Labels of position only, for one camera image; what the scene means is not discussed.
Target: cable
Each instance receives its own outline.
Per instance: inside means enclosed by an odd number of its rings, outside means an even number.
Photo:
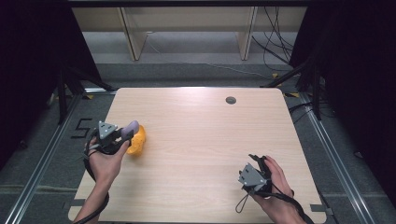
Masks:
[[[306,111],[305,113],[303,113],[299,118],[297,118],[297,120],[295,120],[295,121],[293,122],[293,124],[296,124],[300,119],[303,118],[303,116],[305,116],[306,114],[308,114],[308,112],[311,112],[311,111],[312,111],[312,109],[309,109],[308,111]]]
[[[280,45],[274,43],[274,41],[272,41],[272,40],[270,39],[270,37],[268,37],[268,35],[267,35],[265,32],[263,32],[263,33],[264,33],[265,37],[268,39],[268,41],[270,41],[271,44],[273,44],[274,46],[277,46],[278,48],[283,48],[282,46],[280,46]]]
[[[248,200],[248,194],[245,195],[245,196],[241,199],[241,201],[239,201],[239,203],[236,205],[236,207],[235,207],[235,212],[236,212],[236,213],[242,213],[242,211],[244,210],[245,204],[247,203],[247,200]],[[241,202],[243,202],[243,203],[242,203],[241,210],[238,210],[239,204],[241,204]]]
[[[84,161],[85,169],[87,170],[88,174],[92,177],[92,179],[95,182],[96,182],[96,179],[95,179],[95,176],[93,174],[93,171],[92,171],[92,168],[91,168],[91,165],[90,165],[90,156],[92,154],[92,153],[90,154],[90,150],[91,150],[90,143],[91,143],[92,139],[95,137],[95,135],[97,134],[97,132],[99,132],[99,131],[96,130],[96,129],[93,130],[93,132],[91,133],[90,137],[88,138],[88,141],[87,141],[87,143],[85,145],[84,152],[83,152],[84,153],[83,161]],[[106,206],[108,204],[109,198],[110,197],[109,197],[109,195],[107,193],[106,197],[105,197],[105,200],[103,201],[103,203],[95,211],[93,211],[87,217],[84,217],[83,219],[81,219],[81,220],[79,220],[77,222],[74,222],[74,224],[87,223],[88,221],[92,220],[93,218],[99,216],[102,213],[102,211],[105,210],[105,208],[106,208]]]
[[[281,42],[281,45],[282,45],[282,46],[278,46],[278,47],[282,48],[283,53],[285,54],[285,57],[286,57],[286,60],[285,60],[285,59],[281,59],[281,61],[284,62],[285,64],[289,64],[289,58],[288,58],[289,53],[285,50],[286,47],[285,47],[285,45],[284,45],[283,42],[282,42],[282,37],[281,37],[280,34],[276,31],[276,27],[274,26],[274,24],[273,24],[273,22],[272,22],[272,20],[271,20],[271,18],[270,18],[270,16],[269,16],[269,14],[268,14],[268,12],[267,12],[267,10],[266,10],[265,7],[264,7],[264,10],[265,10],[265,12],[266,12],[266,14],[267,14],[267,17],[268,17],[269,21],[271,22],[271,26],[272,26],[273,29],[272,29],[271,34],[270,34],[269,37],[268,37],[267,35],[265,35],[265,37],[267,37],[267,39],[268,39],[265,46],[259,44],[258,41],[257,41],[256,39],[254,39],[254,40],[264,49],[264,54],[262,55],[262,59],[263,59],[263,61],[264,61],[265,66],[267,66],[269,69],[272,69],[272,70],[275,70],[275,71],[285,71],[285,70],[280,70],[280,69],[272,68],[272,67],[270,67],[270,66],[267,64],[267,62],[265,61],[265,51],[269,51],[269,49],[268,49],[267,47],[268,47],[268,44],[269,44],[270,42],[274,44],[274,42],[271,41],[271,37],[272,37],[272,35],[273,35],[274,33],[276,33],[276,35],[278,36],[278,38],[279,38],[279,40],[280,40],[280,42]],[[276,7],[276,24],[279,24],[279,22],[278,22],[278,16],[277,16],[277,15],[278,15],[278,7]],[[280,57],[279,57],[278,55],[275,55],[272,51],[269,51],[269,52],[272,53],[274,56],[276,56],[278,59],[280,59]]]
[[[163,54],[162,54],[159,50],[157,50],[156,48],[154,48],[154,46],[151,45],[151,43],[149,42],[148,39],[147,39],[147,43],[149,44],[149,46],[150,46],[152,49],[154,49],[157,53],[160,54],[160,56],[161,56],[161,58],[162,58],[163,61],[165,61],[165,62],[167,62],[167,63],[186,63],[186,62],[171,62],[171,61],[165,60],[165,59],[163,58]],[[213,64],[213,63],[203,63],[203,64],[209,65],[209,66],[212,66],[212,67],[216,67],[216,68],[229,69],[229,70],[232,70],[232,71],[235,71],[235,72],[238,72],[238,73],[242,73],[242,74],[256,75],[256,76],[260,76],[260,77],[264,77],[264,78],[267,78],[267,79],[271,79],[271,80],[272,80],[271,77],[267,77],[267,76],[262,75],[262,74],[260,74],[260,73],[241,71],[241,70],[234,69],[234,68],[231,68],[231,67],[226,67],[226,66],[221,66],[221,65],[215,65],[215,64]]]
[[[259,41],[256,40],[256,38],[254,36],[251,37],[260,47],[262,47],[262,49],[265,49],[266,51],[268,51],[269,53],[271,53],[272,55],[274,55],[275,57],[277,57],[280,61],[282,61],[283,63],[287,64],[288,61],[286,61],[285,59],[281,58],[279,55],[275,54],[273,51],[271,51],[270,49],[266,48],[265,46],[263,46],[261,43],[259,43]]]
[[[291,108],[289,108],[289,113],[292,115],[295,110],[297,110],[298,108],[300,108],[302,106],[307,106],[307,105],[312,105],[312,102],[308,102],[308,103],[305,103],[305,104],[292,106]]]
[[[279,36],[279,40],[282,42],[285,42],[286,44],[288,44],[290,47],[294,47],[292,44],[290,44],[285,38],[282,37],[282,35],[280,34],[280,28],[279,28],[279,20],[277,19],[277,17],[279,16],[279,7],[277,7],[276,10],[276,20],[277,20],[277,34]]]
[[[304,212],[303,207],[292,197],[290,197],[287,194],[284,194],[277,186],[274,185],[273,186],[279,191],[279,193],[269,193],[269,192],[254,192],[256,195],[262,196],[263,198],[266,197],[276,197],[279,200],[285,201],[286,203],[291,203],[292,205],[294,205],[294,207],[297,209],[297,212],[299,214],[299,216],[308,224],[314,223],[312,221],[312,219],[306,215],[306,213]]]

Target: yellow object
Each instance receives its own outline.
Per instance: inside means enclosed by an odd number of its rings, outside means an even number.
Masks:
[[[139,132],[132,138],[132,144],[126,150],[126,153],[133,156],[140,156],[142,154],[143,145],[146,142],[146,131],[142,125],[139,125]]]

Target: hand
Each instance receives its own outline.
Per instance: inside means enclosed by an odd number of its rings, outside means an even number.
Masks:
[[[269,156],[266,156],[266,158],[267,159],[264,160],[264,162],[272,173],[272,192],[280,193],[275,187],[277,186],[279,190],[292,198],[293,194],[282,168],[280,168],[280,166],[273,158]],[[262,207],[262,210],[275,223],[305,223],[303,219],[299,216],[294,205],[292,205],[291,203],[284,202],[275,197],[264,199],[259,195],[252,195],[252,198]]]
[[[92,139],[90,146],[96,143],[96,139]],[[96,183],[112,184],[114,179],[120,173],[122,157],[128,149],[129,141],[125,141],[119,151],[114,155],[106,155],[100,152],[90,153],[90,166],[96,179]]]
[[[95,144],[96,139],[92,139],[90,146]],[[101,152],[90,151],[90,166],[95,176],[96,183],[90,196],[79,210],[75,222],[92,214],[103,203],[114,179],[120,173],[122,157],[129,146],[129,141],[125,141],[120,150],[114,155],[105,155]],[[97,223],[99,216],[96,216],[88,224]]]

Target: black cable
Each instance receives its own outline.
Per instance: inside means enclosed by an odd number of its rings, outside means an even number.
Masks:
[[[307,106],[307,105],[312,105],[312,102],[308,102],[308,103],[305,103],[305,104],[300,104],[300,105],[292,106],[291,108],[289,108],[289,113],[292,115],[292,113],[293,113],[296,109],[298,109],[298,108],[300,108],[300,107],[303,107],[303,106]]]
[[[263,32],[263,33],[264,33],[265,37],[268,39],[268,41],[270,41],[271,44],[273,44],[274,46],[276,46],[276,47],[278,47],[278,48],[283,48],[282,46],[280,46],[280,45],[274,43],[274,41],[272,41],[272,40],[270,39],[270,37],[268,37],[268,35],[267,35],[265,32]]]
[[[242,213],[242,211],[244,210],[245,204],[247,203],[247,200],[248,200],[248,194],[245,195],[245,197],[243,197],[241,199],[241,201],[239,201],[239,203],[236,205],[236,207],[235,207],[235,212],[236,213]],[[239,204],[241,204],[241,202],[244,202],[244,203],[242,203],[241,210],[238,210],[238,206],[239,206]]]
[[[284,70],[284,69],[275,69],[275,68],[273,68],[273,67],[270,67],[270,66],[267,64],[267,62],[265,61],[265,51],[268,49],[268,48],[267,48],[267,47],[268,47],[268,44],[269,44],[269,41],[267,41],[267,43],[265,44],[265,46],[262,46],[262,48],[264,49],[264,54],[262,55],[262,60],[264,61],[265,66],[266,66],[267,68],[271,69],[271,70],[274,70],[274,71],[280,71],[280,72],[289,71],[289,70]],[[288,63],[286,60],[284,60],[284,59],[281,59],[281,61],[284,62],[285,64],[289,64],[289,63]]]
[[[261,43],[259,43],[259,41],[256,40],[256,38],[254,36],[252,36],[251,38],[253,38],[253,40],[260,46],[262,47],[262,49],[265,49],[266,51],[268,51],[269,53],[271,53],[272,55],[274,55],[275,57],[277,57],[280,61],[282,61],[283,63],[287,64],[288,61],[286,61],[285,59],[283,59],[282,57],[280,57],[279,55],[277,55],[275,52],[271,51],[270,49],[266,48],[265,46],[263,46]]]
[[[289,53],[287,51],[285,51],[285,45],[283,44],[283,41],[282,41],[283,38],[282,38],[282,36],[279,33],[279,19],[278,19],[279,7],[275,7],[275,9],[276,9],[276,20],[275,20],[275,22],[273,22],[271,17],[270,17],[270,15],[269,15],[269,13],[268,13],[268,11],[267,11],[267,8],[264,7],[264,10],[265,10],[265,13],[267,15],[267,18],[270,21],[271,26],[273,28],[273,30],[271,32],[271,35],[270,35],[270,39],[272,37],[273,32],[275,32],[277,37],[278,37],[278,39],[279,39],[279,41],[280,41],[280,43],[281,43],[281,45],[282,45],[282,49],[283,49],[283,52],[285,53],[285,57],[287,58],[287,60],[289,60],[289,58],[288,58]]]
[[[297,123],[300,119],[303,118],[303,116],[305,116],[306,114],[308,114],[308,112],[310,112],[310,111],[312,111],[312,109],[310,109],[310,110],[306,111],[305,113],[303,113],[299,118],[297,118],[297,120],[295,120],[295,121],[293,122],[293,124]]]
[[[274,29],[276,30],[276,27],[277,27],[276,35],[277,35],[277,37],[279,38],[280,44],[282,45],[283,53],[285,54],[286,58],[287,58],[288,61],[289,61],[289,60],[290,60],[290,54],[289,54],[289,52],[286,50],[286,46],[283,44],[282,36],[280,35],[279,19],[278,19],[278,16],[279,16],[279,7],[275,7],[275,15],[276,15],[276,20],[275,20],[275,28],[274,28]]]
[[[314,223],[312,221],[312,219],[306,215],[306,213],[304,212],[303,207],[293,198],[291,198],[290,196],[284,194],[284,193],[268,193],[268,192],[255,192],[255,194],[266,198],[266,197],[276,197],[279,200],[282,200],[286,203],[291,203],[294,205],[294,207],[297,209],[297,212],[299,214],[299,216],[308,224]]]
[[[98,130],[93,130],[93,132],[91,133],[90,137],[88,138],[88,141],[85,145],[84,148],[84,166],[85,169],[87,170],[88,174],[90,174],[90,176],[92,177],[92,179],[96,182],[95,176],[93,174],[91,165],[90,165],[90,156],[91,154],[95,153],[96,151],[94,151],[93,153],[90,153],[90,143],[91,140],[96,136],[96,134],[98,133]],[[83,224],[83,223],[87,223],[88,221],[92,220],[93,218],[99,216],[103,210],[105,210],[108,201],[109,201],[110,196],[108,195],[108,193],[106,194],[105,200],[103,201],[103,203],[95,210],[93,211],[91,214],[89,214],[88,216],[84,217],[83,219],[74,222],[74,224]]]

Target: wooden table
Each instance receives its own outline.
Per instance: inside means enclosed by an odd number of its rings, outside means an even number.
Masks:
[[[226,98],[232,96],[231,105]],[[109,194],[102,221],[263,223],[271,219],[251,199],[241,214],[235,206],[246,195],[238,171],[248,154],[271,155],[284,169],[295,199],[317,223],[326,215],[311,212],[321,204],[278,89],[137,88],[120,89],[106,122],[138,120],[147,142],[139,158],[125,155]],[[86,199],[94,183],[86,173],[76,199]],[[73,219],[80,207],[73,206]]]

